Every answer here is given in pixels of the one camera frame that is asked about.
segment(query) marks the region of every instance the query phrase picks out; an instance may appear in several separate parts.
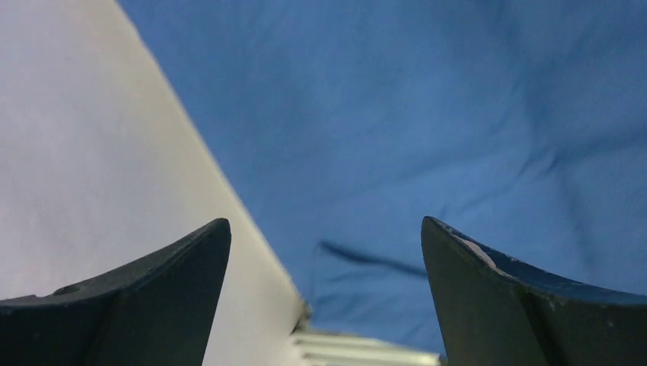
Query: black plastic part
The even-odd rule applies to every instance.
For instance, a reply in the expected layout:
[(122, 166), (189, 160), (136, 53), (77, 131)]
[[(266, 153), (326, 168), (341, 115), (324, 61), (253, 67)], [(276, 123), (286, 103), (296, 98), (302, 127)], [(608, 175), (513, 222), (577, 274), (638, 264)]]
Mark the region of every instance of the black plastic part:
[(550, 274), (431, 217), (422, 247), (451, 366), (647, 365), (647, 297)]
[(201, 365), (230, 244), (218, 219), (50, 296), (0, 301), (0, 364)]

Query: white wall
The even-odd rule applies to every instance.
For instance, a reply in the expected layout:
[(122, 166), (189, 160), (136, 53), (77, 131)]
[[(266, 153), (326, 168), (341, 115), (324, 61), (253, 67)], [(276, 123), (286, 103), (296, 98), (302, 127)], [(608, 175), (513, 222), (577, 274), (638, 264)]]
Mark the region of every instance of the white wall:
[(49, 294), (226, 217), (204, 364), (285, 364), (299, 296), (119, 7), (5, 0), (0, 44), (0, 298)]

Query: blue cloth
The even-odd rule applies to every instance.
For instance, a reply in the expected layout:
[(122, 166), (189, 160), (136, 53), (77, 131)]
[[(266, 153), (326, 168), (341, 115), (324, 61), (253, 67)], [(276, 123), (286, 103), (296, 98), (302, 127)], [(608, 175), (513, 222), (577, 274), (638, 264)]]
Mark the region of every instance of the blue cloth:
[(121, 4), (315, 326), (443, 350), (425, 215), (647, 294), (647, 3)]

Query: blue fabric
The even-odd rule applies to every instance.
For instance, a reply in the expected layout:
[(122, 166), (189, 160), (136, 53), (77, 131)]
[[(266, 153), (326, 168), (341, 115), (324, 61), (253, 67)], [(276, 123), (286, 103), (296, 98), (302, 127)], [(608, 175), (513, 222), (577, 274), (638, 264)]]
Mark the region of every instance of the blue fabric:
[(433, 215), (647, 294), (647, 5), (122, 0), (327, 329), (442, 351)]

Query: white surface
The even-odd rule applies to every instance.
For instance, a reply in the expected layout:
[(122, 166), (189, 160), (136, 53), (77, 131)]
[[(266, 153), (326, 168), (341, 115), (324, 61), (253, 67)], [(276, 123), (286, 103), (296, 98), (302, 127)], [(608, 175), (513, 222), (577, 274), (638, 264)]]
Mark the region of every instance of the white surface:
[(49, 294), (230, 219), (204, 364), (288, 364), (299, 296), (113, 2), (0, 4), (0, 297)]

